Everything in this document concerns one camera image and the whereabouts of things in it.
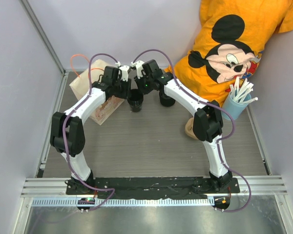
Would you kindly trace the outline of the printed paper takeout bag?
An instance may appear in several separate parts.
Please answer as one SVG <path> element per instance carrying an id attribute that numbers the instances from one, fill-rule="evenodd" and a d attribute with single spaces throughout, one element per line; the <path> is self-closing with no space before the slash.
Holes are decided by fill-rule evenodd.
<path id="1" fill-rule="evenodd" d="M 91 87 L 94 82 L 99 81 L 99 76 L 108 65 L 107 62 L 98 59 L 70 83 L 69 86 L 78 102 L 64 112 L 66 115 L 79 117 L 83 123 L 90 118 L 102 125 L 123 103 L 123 99 L 108 97 L 107 91 L 103 91 L 102 88 Z"/>

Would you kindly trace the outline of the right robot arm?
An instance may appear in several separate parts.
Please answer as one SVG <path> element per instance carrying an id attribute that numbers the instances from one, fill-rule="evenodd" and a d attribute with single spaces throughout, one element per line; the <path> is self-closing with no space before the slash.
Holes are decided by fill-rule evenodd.
<path id="1" fill-rule="evenodd" d="M 232 180 L 232 172 L 222 146 L 223 120 L 219 104 L 195 95 L 172 73 L 164 73 L 155 60 L 134 61 L 131 68 L 136 70 L 135 82 L 143 94 L 157 90 L 163 105 L 175 100 L 193 115 L 193 133 L 203 143 L 209 160 L 210 186 L 215 192 L 223 192 Z"/>

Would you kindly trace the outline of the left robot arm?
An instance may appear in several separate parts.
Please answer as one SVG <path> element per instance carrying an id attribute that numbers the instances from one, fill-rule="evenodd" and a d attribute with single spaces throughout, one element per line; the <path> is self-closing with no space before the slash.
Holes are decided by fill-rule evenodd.
<path id="1" fill-rule="evenodd" d="M 98 81 L 89 82 L 89 91 L 74 106 L 52 116 L 50 144 L 65 158 L 71 171 L 71 178 L 66 181 L 70 193 L 87 195 L 96 190 L 93 172 L 83 153 L 84 124 L 110 97 L 129 96 L 129 72 L 127 65 L 106 66 Z"/>

